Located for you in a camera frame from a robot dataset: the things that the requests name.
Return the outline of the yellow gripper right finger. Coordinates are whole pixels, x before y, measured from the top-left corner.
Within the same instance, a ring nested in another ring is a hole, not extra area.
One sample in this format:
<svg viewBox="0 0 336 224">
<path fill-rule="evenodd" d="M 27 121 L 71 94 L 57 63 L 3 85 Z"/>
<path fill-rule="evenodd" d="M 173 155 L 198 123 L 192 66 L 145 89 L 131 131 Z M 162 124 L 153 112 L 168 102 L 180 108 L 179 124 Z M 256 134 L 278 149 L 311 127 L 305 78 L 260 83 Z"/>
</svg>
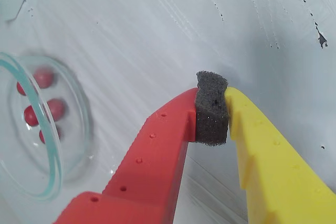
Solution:
<svg viewBox="0 0 336 224">
<path fill-rule="evenodd" d="M 335 194 L 241 91 L 225 91 L 249 223 L 335 223 Z"/>
</svg>

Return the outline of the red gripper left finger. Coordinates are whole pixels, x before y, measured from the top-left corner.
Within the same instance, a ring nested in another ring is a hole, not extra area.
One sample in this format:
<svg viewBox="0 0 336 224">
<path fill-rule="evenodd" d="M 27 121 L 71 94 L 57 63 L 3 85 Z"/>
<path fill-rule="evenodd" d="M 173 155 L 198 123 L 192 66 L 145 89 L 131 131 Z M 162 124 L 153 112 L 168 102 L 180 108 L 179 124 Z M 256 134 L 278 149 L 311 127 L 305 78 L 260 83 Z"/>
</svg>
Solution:
<svg viewBox="0 0 336 224">
<path fill-rule="evenodd" d="M 75 197 L 57 223 L 172 223 L 189 143 L 223 145 L 228 82 L 208 71 L 197 87 L 150 115 L 101 193 Z"/>
</svg>

